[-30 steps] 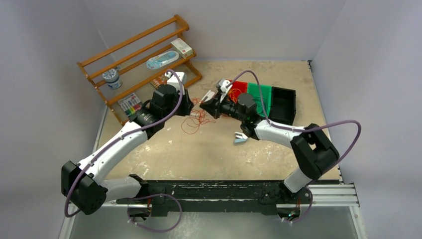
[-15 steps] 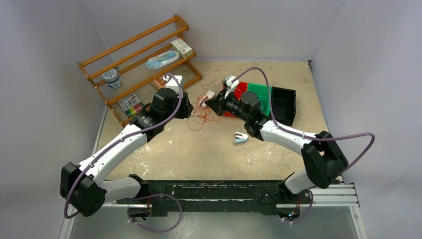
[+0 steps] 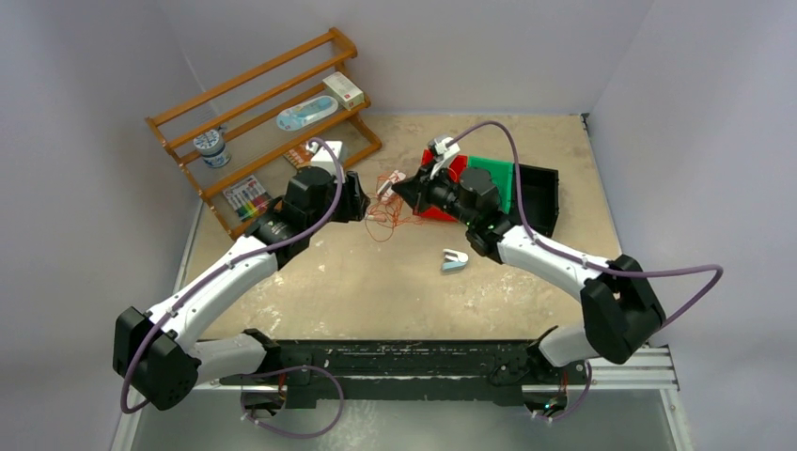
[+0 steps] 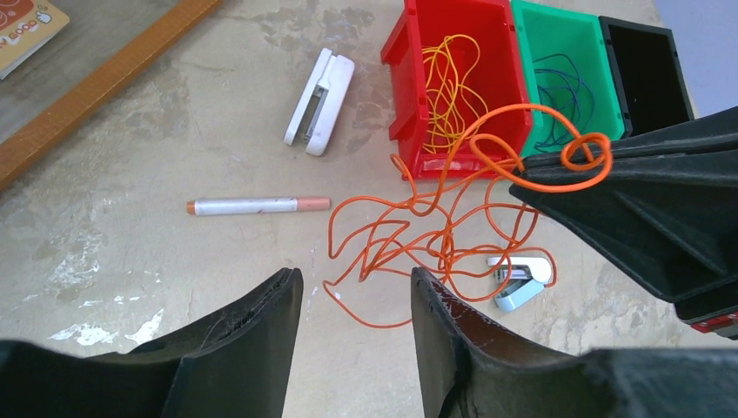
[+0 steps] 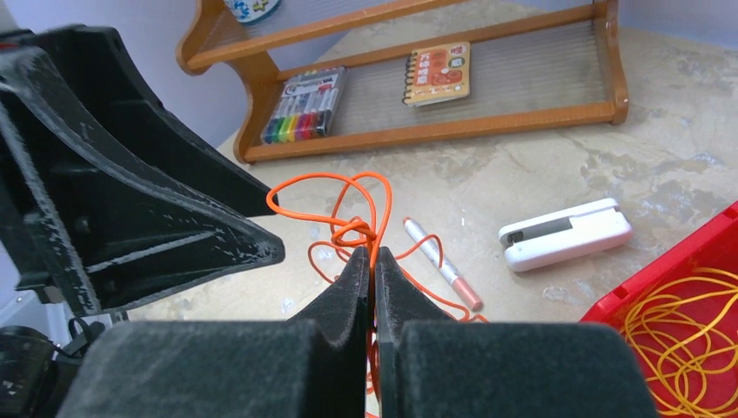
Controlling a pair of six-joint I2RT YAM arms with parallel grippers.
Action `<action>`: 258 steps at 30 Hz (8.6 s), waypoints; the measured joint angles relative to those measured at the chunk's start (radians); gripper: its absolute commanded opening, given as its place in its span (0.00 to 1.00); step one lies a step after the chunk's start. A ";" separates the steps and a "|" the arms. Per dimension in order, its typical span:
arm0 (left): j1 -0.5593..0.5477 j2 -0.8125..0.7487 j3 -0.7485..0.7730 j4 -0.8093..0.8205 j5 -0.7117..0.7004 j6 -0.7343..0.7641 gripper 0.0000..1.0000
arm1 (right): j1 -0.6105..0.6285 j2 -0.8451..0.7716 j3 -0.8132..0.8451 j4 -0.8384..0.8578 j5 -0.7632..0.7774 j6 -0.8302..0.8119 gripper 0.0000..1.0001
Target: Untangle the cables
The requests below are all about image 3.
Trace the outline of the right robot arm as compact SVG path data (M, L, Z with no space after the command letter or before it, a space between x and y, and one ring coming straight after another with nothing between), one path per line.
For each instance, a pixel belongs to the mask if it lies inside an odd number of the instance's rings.
M464 224L480 256L531 272L580 303L581 320L557 326L533 344L527 368L537 381L552 381L565 365L596 357L621 365L665 323L650 283L634 277L641 269L635 259L578 255L527 230L501 210L499 190L485 169L467 167L452 179L446 172L433 175L426 165L393 190L417 212L435 207Z

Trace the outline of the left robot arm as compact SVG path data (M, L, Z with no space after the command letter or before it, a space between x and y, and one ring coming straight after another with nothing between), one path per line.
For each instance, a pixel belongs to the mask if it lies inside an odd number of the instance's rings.
M282 270L308 248L329 222L360 222L369 200L356 172L340 176L307 166L271 200L232 247L170 298L147 311L134 307L116 320L112 367L123 379L120 405L135 389L145 404L173 408L192 389L212 380L247 375L267 384L279 375L275 345L251 329L227 339L202 340L204 332L243 294Z

